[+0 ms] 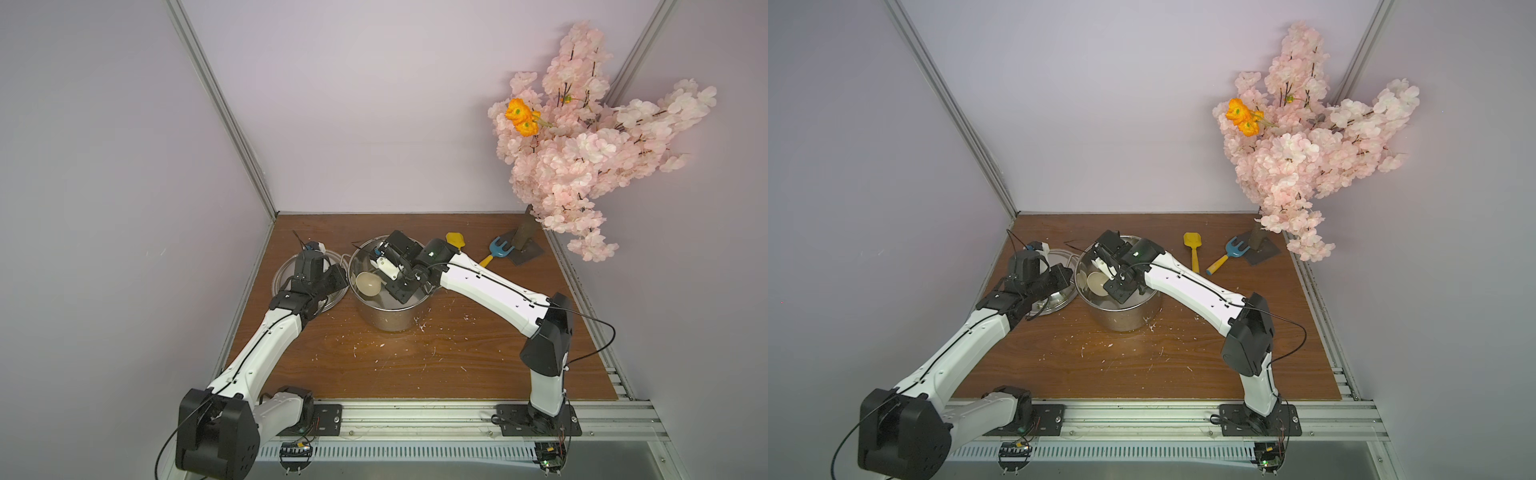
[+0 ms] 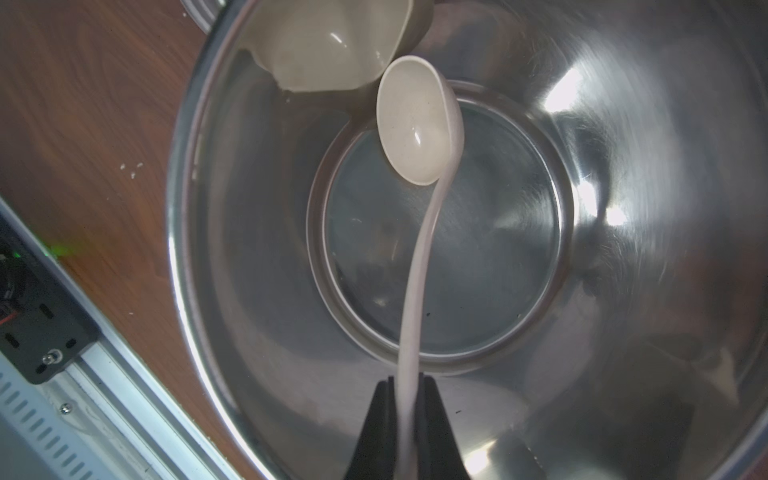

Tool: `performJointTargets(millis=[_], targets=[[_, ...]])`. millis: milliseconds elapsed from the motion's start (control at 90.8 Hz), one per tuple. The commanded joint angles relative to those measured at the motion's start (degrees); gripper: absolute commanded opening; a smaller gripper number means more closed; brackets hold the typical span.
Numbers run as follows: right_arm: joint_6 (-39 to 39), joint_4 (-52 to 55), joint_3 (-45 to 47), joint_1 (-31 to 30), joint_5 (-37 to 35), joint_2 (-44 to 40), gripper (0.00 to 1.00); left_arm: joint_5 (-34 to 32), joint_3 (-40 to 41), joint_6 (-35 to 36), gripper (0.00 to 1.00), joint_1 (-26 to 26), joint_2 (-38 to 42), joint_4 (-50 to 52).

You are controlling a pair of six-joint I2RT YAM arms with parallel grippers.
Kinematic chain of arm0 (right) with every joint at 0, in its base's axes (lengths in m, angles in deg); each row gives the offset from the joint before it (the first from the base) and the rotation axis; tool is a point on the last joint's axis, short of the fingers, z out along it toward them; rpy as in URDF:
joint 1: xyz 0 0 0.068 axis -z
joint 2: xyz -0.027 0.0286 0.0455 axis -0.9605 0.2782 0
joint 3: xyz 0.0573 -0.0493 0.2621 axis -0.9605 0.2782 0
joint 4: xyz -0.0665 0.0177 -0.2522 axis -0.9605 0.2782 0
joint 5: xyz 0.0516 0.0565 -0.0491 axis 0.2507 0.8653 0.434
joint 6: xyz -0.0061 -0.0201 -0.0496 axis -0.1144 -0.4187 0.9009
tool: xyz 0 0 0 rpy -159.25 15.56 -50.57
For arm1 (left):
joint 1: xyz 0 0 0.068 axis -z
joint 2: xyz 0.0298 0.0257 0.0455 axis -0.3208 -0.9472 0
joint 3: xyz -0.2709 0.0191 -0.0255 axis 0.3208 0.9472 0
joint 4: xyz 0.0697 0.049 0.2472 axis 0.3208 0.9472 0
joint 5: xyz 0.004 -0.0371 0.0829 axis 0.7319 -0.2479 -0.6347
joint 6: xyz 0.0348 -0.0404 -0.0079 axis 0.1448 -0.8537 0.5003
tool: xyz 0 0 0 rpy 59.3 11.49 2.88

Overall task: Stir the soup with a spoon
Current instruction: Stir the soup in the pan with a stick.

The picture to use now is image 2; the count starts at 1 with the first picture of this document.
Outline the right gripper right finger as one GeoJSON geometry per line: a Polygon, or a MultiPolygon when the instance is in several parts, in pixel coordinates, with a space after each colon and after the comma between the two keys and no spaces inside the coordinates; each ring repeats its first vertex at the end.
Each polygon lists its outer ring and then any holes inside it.
{"type": "Polygon", "coordinates": [[[436,380],[419,374],[416,399],[419,480],[469,480],[436,380]]]}

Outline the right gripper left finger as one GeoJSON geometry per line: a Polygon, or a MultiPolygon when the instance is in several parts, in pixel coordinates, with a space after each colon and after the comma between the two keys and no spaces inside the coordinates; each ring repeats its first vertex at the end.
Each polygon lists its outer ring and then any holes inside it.
{"type": "Polygon", "coordinates": [[[392,376],[377,383],[344,480],[392,480],[397,454],[397,409],[392,376]]]}

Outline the stainless steel pot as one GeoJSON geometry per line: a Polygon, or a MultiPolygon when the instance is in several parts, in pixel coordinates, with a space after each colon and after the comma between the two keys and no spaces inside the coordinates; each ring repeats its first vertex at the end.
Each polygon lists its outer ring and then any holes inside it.
{"type": "MultiPolygon", "coordinates": [[[[340,479],[396,371],[431,188],[381,148],[378,87],[293,92],[266,15],[218,1],[168,172],[176,309],[258,475],[340,479]]],[[[767,5],[437,1],[449,80],[421,370],[477,479],[741,479],[767,467],[767,5]]]]}

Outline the cream plastic ladle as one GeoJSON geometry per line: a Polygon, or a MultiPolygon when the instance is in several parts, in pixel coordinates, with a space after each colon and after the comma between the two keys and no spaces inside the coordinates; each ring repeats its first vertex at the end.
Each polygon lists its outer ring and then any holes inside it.
{"type": "Polygon", "coordinates": [[[438,217],[463,155],[465,128],[453,88],[436,67],[415,55],[400,57],[386,68],[377,94],[376,120],[392,168],[411,184],[434,187],[409,269],[395,376],[394,477],[415,479],[415,405],[426,278],[438,217]]]}

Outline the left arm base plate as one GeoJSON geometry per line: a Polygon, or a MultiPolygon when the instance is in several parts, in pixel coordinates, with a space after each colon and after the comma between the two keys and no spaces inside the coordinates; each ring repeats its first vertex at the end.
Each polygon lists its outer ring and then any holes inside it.
{"type": "Polygon", "coordinates": [[[1,219],[1,353],[32,384],[52,379],[100,336],[53,260],[1,219]]]}

